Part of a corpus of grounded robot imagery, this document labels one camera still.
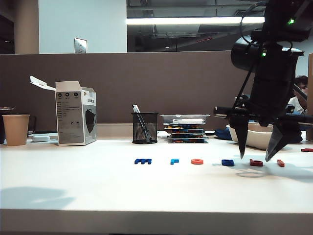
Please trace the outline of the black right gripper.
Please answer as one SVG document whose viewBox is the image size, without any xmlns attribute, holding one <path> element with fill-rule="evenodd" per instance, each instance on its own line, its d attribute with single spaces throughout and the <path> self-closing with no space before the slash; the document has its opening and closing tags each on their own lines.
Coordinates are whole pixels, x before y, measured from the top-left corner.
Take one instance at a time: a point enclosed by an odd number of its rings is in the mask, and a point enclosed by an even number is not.
<svg viewBox="0 0 313 235">
<path fill-rule="evenodd" d="M 265 49 L 250 66 L 254 73 L 250 98 L 234 102 L 233 107 L 215 107 L 214 115 L 229 120 L 235 130 L 240 157 L 244 157 L 248 132 L 248 121 L 261 126 L 274 124 L 266 150 L 266 162 L 297 137 L 297 125 L 311 125 L 312 116 L 293 115 L 288 111 L 289 95 L 294 86 L 295 68 L 298 57 L 304 54 L 298 49 Z"/>
</svg>

